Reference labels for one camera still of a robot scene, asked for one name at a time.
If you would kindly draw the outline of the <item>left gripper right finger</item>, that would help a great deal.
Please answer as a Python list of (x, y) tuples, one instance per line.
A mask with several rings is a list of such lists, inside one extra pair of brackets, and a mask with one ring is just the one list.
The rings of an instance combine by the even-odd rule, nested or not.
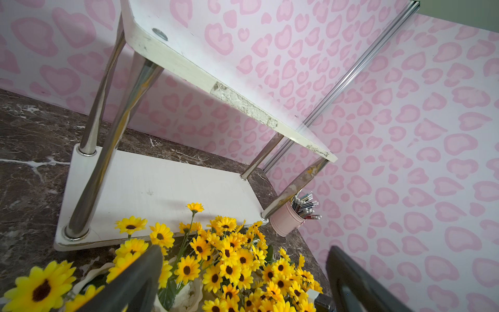
[(410, 311), (337, 246), (328, 253), (326, 272), (335, 311)]

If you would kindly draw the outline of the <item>sunflower pot top second-left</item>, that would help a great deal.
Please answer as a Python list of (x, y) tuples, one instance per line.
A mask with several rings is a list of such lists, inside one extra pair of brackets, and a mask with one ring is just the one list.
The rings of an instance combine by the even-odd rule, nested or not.
[(274, 252), (260, 222), (245, 227), (216, 217), (190, 242), (200, 279), (210, 297), (203, 311), (318, 311), (321, 284), (305, 268), (305, 257)]

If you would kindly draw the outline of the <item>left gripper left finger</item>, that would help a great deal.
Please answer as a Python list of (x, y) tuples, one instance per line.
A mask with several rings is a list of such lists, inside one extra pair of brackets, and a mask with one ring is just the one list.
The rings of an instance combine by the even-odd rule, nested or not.
[(79, 311), (152, 311), (159, 289), (163, 257), (152, 246)]

